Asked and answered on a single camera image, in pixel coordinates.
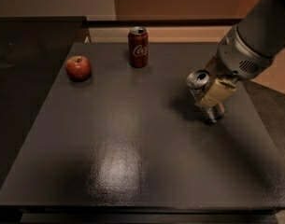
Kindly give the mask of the dark robot arm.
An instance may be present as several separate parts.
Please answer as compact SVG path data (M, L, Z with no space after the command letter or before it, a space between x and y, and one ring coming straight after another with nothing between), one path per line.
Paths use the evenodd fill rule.
M285 49L285 0L260 0L224 36L206 66L211 80L196 98L210 108L236 91L236 82L253 79Z

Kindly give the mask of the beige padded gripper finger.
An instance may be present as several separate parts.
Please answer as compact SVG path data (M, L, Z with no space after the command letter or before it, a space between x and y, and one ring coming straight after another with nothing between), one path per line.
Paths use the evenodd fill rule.
M216 77L209 87L196 99L196 105L202 108L213 107L236 92L236 84L228 77Z

